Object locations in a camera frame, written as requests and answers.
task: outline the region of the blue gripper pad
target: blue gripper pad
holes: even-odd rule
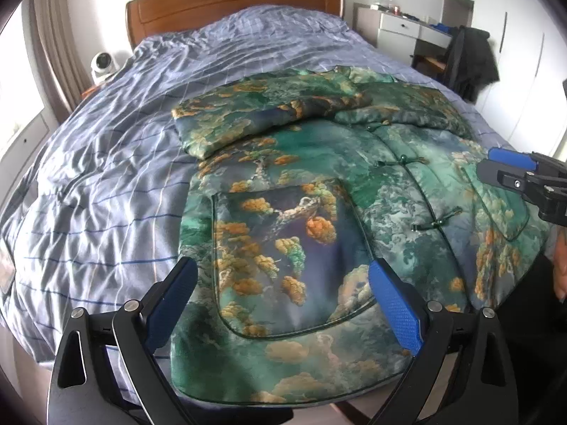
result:
[[[492,147],[488,151],[488,159],[493,162],[525,169],[526,171],[535,171],[538,168],[538,163],[532,160],[529,154],[518,153],[504,148]]]
[[[423,344],[419,318],[377,261],[370,263],[368,281],[398,342],[416,356]]]
[[[147,318],[146,347],[150,353],[164,346],[197,285],[197,263],[191,258],[163,294],[160,303]]]

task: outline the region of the window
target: window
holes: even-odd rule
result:
[[[44,108],[29,66],[22,5],[0,33],[0,154],[11,139]]]

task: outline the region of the white camera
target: white camera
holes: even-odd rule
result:
[[[92,79],[96,85],[118,71],[118,65],[108,52],[99,52],[91,61]]]

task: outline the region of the bedsheet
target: bedsheet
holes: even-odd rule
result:
[[[16,267],[3,325],[50,368],[74,307],[112,311],[171,270],[197,164],[182,151],[173,107],[254,73],[338,64],[438,88],[483,146],[509,147],[472,105],[381,55],[334,16],[263,5],[198,31],[151,36],[53,134],[2,214]],[[117,351],[109,355],[124,396],[134,399]],[[156,358],[168,376],[169,346]]]

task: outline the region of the curtain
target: curtain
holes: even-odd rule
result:
[[[28,56],[34,58],[36,80],[43,88],[59,123],[67,119],[81,101],[81,92],[91,86],[81,65],[71,31],[67,0],[29,0]]]

